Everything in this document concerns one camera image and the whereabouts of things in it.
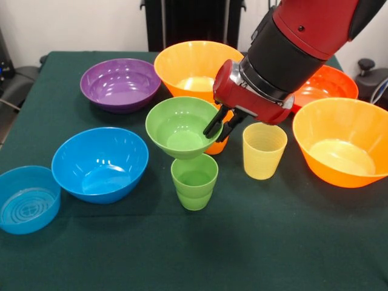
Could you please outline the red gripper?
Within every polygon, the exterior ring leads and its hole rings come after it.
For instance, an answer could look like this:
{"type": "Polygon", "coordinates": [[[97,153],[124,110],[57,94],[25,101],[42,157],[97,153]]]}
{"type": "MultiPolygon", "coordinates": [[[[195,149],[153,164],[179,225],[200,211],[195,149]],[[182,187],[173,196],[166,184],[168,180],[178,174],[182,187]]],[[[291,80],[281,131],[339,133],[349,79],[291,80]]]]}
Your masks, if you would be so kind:
{"type": "Polygon", "coordinates": [[[218,73],[213,84],[213,98],[221,107],[204,129],[206,138],[213,138],[223,125],[229,110],[234,109],[233,118],[222,128],[217,142],[223,142],[231,132],[245,120],[245,113],[266,124],[279,124],[289,115],[294,95],[285,99],[270,99],[265,93],[258,93],[243,78],[240,64],[228,59],[218,73]]]}

